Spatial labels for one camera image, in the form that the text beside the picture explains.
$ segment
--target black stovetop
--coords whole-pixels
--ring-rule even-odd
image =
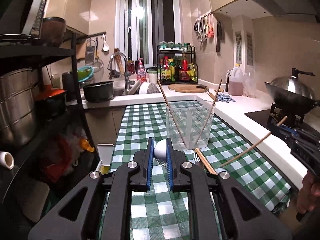
[[[273,119],[273,117],[270,114],[270,109],[245,113],[245,115],[251,118],[252,120],[256,121],[258,124],[262,125],[264,128],[268,129],[269,131],[270,131],[270,128],[269,128],[270,123],[274,125],[277,124],[277,122]],[[293,129],[284,125],[282,125],[281,128],[287,130],[288,132],[293,131]],[[309,132],[317,136],[318,138],[320,138],[320,133],[314,128],[312,128],[310,125],[306,124],[305,122],[303,122],[300,125],[300,129],[303,131]]]

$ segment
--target fork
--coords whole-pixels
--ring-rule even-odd
[[[199,166],[201,169],[204,168],[204,164],[201,162],[201,160],[199,159],[199,156],[196,154],[195,151],[193,151],[193,156],[195,158],[195,163],[197,166]]]

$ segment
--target white spoon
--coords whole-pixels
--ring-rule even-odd
[[[102,48],[101,52],[107,52],[107,51],[109,51],[109,46],[107,44],[106,35],[103,34],[102,36],[103,36],[103,48]]]

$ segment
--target gingham tablecloth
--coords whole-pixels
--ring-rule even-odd
[[[117,138],[110,171],[133,159],[135,152],[146,149],[148,138],[156,142],[166,138],[165,104],[127,106]],[[272,210],[290,189],[284,178],[255,150],[225,166],[217,167],[234,155],[249,148],[233,129],[214,116],[209,143],[201,149],[217,173],[227,170],[269,210]],[[192,150],[185,151],[194,162]],[[130,239],[189,239],[187,193],[169,190],[167,172],[155,160],[151,189],[147,193],[133,192]]]

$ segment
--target human hand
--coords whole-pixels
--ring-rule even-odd
[[[313,211],[316,207],[320,207],[320,181],[308,171],[302,180],[296,209],[300,214],[304,214],[307,211]]]

